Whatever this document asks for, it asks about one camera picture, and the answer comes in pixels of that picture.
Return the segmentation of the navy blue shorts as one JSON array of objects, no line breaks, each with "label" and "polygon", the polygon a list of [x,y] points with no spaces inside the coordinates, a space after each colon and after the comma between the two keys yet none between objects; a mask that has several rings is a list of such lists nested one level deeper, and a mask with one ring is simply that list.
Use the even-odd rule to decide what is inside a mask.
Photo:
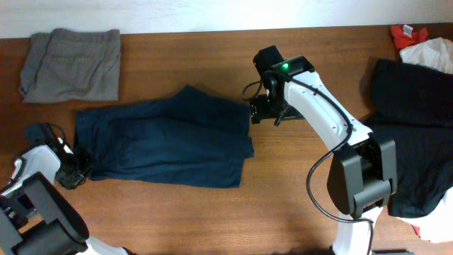
[{"label": "navy blue shorts", "polygon": [[93,181],[238,188],[254,155],[248,106],[186,86],[170,98],[76,114]]}]

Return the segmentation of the black shorts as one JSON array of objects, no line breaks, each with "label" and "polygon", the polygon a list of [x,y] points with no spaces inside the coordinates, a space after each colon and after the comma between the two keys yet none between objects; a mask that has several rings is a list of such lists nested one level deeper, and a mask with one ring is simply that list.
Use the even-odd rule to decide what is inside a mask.
[{"label": "black shorts", "polygon": [[371,102],[398,123],[452,127],[452,75],[416,64],[377,60],[369,85]]}]

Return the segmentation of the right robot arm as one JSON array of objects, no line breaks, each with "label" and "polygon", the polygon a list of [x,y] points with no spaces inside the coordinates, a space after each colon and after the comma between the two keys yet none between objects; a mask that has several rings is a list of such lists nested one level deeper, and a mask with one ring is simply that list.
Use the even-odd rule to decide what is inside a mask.
[{"label": "right robot arm", "polygon": [[[266,92],[249,98],[252,123],[305,119],[328,149],[310,168],[306,190],[315,207],[338,222],[330,253],[373,254],[375,222],[397,191],[395,142],[354,118],[305,57],[284,59],[268,48],[253,58],[253,64]],[[311,190],[311,178],[327,158],[332,159],[327,190],[337,216],[322,208]]]}]

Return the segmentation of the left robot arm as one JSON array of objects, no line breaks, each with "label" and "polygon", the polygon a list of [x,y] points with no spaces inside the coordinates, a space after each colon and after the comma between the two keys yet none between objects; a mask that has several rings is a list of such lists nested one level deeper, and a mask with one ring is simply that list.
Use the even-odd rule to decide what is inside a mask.
[{"label": "left robot arm", "polygon": [[56,146],[61,152],[43,143],[13,160],[12,179],[1,189],[3,253],[131,254],[92,237],[80,214],[54,187],[63,157],[74,154],[60,137]]}]

